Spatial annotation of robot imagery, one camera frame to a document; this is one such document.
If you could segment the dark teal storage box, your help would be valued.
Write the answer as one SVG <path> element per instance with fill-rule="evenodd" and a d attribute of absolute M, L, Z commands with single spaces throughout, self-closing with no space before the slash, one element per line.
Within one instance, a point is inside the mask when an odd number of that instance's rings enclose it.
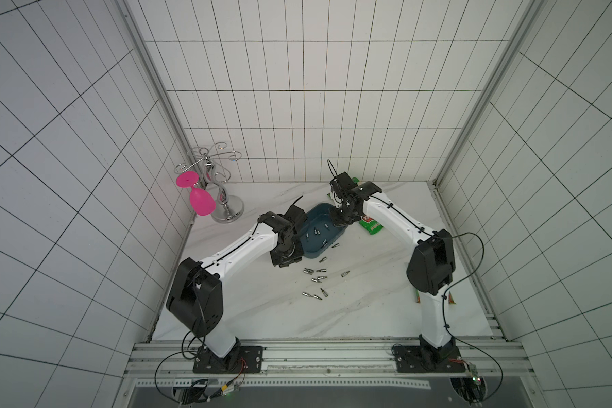
<path fill-rule="evenodd" d="M 333 224 L 330 214 L 332 208 L 335 209 L 332 204 L 320 203 L 306 212 L 307 220 L 299 232 L 306 258 L 318 258 L 345 232 L 346 226 Z M 315 235 L 314 229 L 318 229 L 321 234 Z M 306 234 L 310 236 L 309 241 L 306 240 Z M 326 244 L 322 243 L 324 238 L 327 239 Z"/>

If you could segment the silver bit bottom long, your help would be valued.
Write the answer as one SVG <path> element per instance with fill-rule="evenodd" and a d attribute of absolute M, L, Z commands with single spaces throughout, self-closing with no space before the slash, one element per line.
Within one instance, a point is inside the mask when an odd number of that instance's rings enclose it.
<path fill-rule="evenodd" d="M 318 295 L 315 295 L 315 294 L 307 293 L 307 292 L 302 292 L 302 295 L 304 297 L 308 297 L 308 298 L 312 298 L 312 299 L 323 300 L 322 297 L 320 297 Z"/>

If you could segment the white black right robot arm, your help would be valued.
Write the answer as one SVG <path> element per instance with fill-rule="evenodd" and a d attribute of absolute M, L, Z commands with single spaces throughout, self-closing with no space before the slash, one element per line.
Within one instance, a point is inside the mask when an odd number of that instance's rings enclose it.
<path fill-rule="evenodd" d="M 438 372 L 457 352 L 446 322 L 447 291 L 456 269 L 452 235 L 445 229 L 435 231 L 419 223 L 372 182 L 360 185 L 343 172 L 336 174 L 330 185 L 333 197 L 338 200 L 330 211 L 333 224 L 345 226 L 370 218 L 411 250 L 406 277 L 419 294 L 422 329 L 413 357 L 408 357 L 406 350 L 398 351 L 396 357 L 424 372 Z"/>

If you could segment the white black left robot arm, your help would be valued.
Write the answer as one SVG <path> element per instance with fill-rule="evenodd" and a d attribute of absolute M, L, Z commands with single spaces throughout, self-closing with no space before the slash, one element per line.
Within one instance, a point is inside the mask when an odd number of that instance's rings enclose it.
<path fill-rule="evenodd" d="M 299 232 L 306 221 L 306 212 L 295 204 L 284 214 L 266 212 L 225 249 L 200 261 L 186 258 L 178 265 L 166 309 L 204 341 L 217 367 L 232 370 L 241 359 L 240 340 L 221 323 L 224 284 L 266 253 L 280 268 L 300 262 L 304 249 Z"/>

